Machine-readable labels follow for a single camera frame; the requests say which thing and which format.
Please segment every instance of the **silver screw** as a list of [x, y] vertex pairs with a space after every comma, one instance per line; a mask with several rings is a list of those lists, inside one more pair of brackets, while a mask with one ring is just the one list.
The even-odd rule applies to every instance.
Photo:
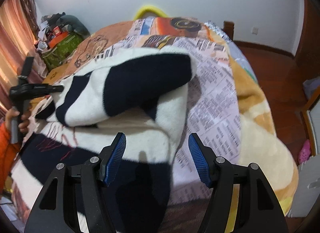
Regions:
[[61, 170], [63, 167], [64, 167], [64, 164], [63, 164], [63, 163], [58, 163], [57, 166], [56, 166], [56, 168], [57, 168], [58, 170]]
[[259, 165], [258, 164], [256, 164], [256, 163], [252, 163], [252, 164], [250, 164], [250, 167], [252, 168], [252, 169], [254, 169], [254, 170], [257, 170], [257, 169], [259, 169]]
[[93, 156], [93, 157], [91, 157], [90, 162], [91, 163], [96, 163], [98, 160], [99, 160], [99, 157]]
[[216, 161], [217, 161], [218, 163], [224, 163], [224, 162], [225, 162], [225, 159], [224, 159], [223, 157], [219, 156], [219, 157], [216, 158]]

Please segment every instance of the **baseboard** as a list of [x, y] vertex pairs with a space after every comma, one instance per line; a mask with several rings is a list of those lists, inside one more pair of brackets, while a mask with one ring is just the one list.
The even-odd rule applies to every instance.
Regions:
[[271, 51], [280, 55], [285, 55], [288, 56], [292, 59], [294, 59], [294, 56], [292, 53], [279, 49], [279, 48], [273, 48], [273, 47], [269, 47], [266, 45], [261, 45], [261, 44], [257, 44], [257, 43], [251, 43], [251, 42], [246, 42], [246, 41], [240, 41], [240, 40], [234, 40], [233, 41], [238, 47], [246, 47], [246, 48], [257, 48], [257, 49], [262, 49], [262, 50], [267, 50], [267, 51]]

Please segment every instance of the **wall outlet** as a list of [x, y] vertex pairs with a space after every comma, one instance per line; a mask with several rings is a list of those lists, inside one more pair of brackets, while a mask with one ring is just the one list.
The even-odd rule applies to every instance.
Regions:
[[258, 35], [258, 28], [257, 27], [252, 27], [251, 33], [254, 35]]

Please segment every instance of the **brown wooden floor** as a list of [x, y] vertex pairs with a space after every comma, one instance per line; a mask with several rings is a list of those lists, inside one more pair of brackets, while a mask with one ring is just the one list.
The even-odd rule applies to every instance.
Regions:
[[[256, 48], [240, 49], [250, 62], [269, 102], [278, 138], [298, 163], [299, 152], [306, 140], [300, 111], [307, 103], [300, 69], [288, 56]], [[301, 218], [286, 220], [290, 233], [302, 222]]]

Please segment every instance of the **pink object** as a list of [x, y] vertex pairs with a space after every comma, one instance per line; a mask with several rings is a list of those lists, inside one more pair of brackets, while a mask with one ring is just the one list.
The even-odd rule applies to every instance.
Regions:
[[309, 160], [311, 155], [311, 146], [309, 139], [306, 140], [303, 144], [303, 147], [299, 153], [299, 164], [302, 164], [304, 161]]

